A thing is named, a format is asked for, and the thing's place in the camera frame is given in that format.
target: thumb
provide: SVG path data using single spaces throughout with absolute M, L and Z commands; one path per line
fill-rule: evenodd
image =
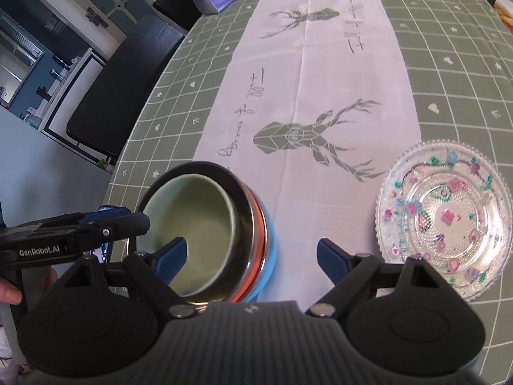
M 18 305 L 21 302 L 21 292 L 10 282 L 0 280 L 0 302 Z

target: screw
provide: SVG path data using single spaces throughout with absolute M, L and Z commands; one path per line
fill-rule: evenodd
M 335 313 L 335 307 L 331 304 L 320 302 L 310 307 L 310 313 L 316 317 L 331 317 Z
M 169 308 L 169 313 L 175 318 L 189 318 L 196 314 L 196 309 L 188 304 L 177 304 Z

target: ribbed gray surface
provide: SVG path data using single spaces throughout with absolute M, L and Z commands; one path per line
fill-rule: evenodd
M 211 304 L 203 315 L 168 323 L 154 348 L 122 371 L 94 379 L 63 379 L 37 372 L 26 383 L 483 384 L 470 371 L 430 379 L 383 371 L 352 349 L 334 320 L 306 316 L 295 302 Z

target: floral glass plate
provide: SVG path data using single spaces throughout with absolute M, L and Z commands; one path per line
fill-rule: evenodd
M 376 206 L 385 261 L 422 256 L 465 300 L 488 289 L 511 252 L 511 195 L 491 162 L 468 145 L 421 143 L 386 177 Z

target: white door frame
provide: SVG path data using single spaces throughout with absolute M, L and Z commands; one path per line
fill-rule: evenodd
M 95 26 L 86 11 L 74 0 L 40 0 L 104 58 L 109 59 L 120 45 L 105 29 Z

